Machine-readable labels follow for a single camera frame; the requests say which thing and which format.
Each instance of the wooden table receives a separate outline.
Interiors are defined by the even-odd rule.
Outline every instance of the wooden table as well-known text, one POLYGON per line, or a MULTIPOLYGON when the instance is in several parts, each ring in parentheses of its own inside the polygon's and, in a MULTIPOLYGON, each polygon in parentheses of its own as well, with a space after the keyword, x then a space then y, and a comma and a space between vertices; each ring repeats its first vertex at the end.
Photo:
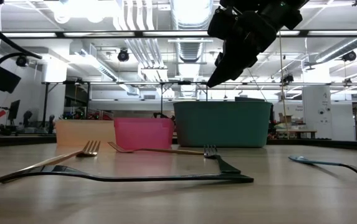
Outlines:
MULTIPOLYGON (((0 175, 75 150, 56 144, 0 147, 0 175)), ((307 146, 219 151, 255 182, 102 183, 73 177, 26 177, 0 184, 0 224, 357 223, 354 172, 306 166, 287 158, 294 154, 357 166, 357 151, 307 146)), ((62 164, 119 176, 218 171, 215 161, 201 156, 116 154, 110 148, 101 148, 96 158, 73 158, 62 164)))
MULTIPOLYGON (((277 129, 277 133, 286 133, 286 129, 277 129)), ((306 130, 306 129, 289 129, 288 132, 290 133, 296 133, 297 139, 302 138, 302 133, 310 133, 311 138, 315 139, 315 133, 317 132, 316 130, 306 130)))

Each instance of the black fork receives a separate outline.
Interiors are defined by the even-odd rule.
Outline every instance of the black fork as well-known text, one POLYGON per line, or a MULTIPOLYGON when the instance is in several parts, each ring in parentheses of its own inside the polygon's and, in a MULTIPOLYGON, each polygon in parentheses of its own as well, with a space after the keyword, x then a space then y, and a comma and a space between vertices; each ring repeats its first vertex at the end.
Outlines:
POLYGON ((221 156, 218 154, 217 147, 215 145, 204 145, 204 157, 207 159, 215 159, 218 162, 220 171, 223 174, 240 174, 240 170, 229 165, 226 161, 221 159, 221 156))

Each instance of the teal bin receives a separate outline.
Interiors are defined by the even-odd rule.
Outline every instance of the teal bin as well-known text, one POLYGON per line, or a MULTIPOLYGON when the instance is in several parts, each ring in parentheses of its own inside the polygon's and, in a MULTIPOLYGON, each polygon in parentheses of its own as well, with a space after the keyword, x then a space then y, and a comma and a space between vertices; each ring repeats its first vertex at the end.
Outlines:
POLYGON ((178 144, 182 147, 263 147, 271 103, 179 102, 174 104, 178 144))

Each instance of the white column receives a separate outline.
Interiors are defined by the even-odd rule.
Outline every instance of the white column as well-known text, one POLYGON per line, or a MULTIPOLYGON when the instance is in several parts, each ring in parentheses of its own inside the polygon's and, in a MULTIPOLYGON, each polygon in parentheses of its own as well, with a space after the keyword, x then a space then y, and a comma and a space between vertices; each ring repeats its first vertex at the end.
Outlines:
POLYGON ((304 122, 307 129, 317 130, 316 138, 333 138, 330 87, 303 87, 304 122))

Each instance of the pink plastic container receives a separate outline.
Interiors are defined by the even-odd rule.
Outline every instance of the pink plastic container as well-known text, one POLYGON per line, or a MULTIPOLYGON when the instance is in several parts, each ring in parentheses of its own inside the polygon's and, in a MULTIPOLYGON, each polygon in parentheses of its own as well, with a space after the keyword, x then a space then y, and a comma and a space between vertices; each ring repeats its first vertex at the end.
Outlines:
POLYGON ((169 149, 174 123, 168 118, 115 118, 116 143, 126 149, 169 149))

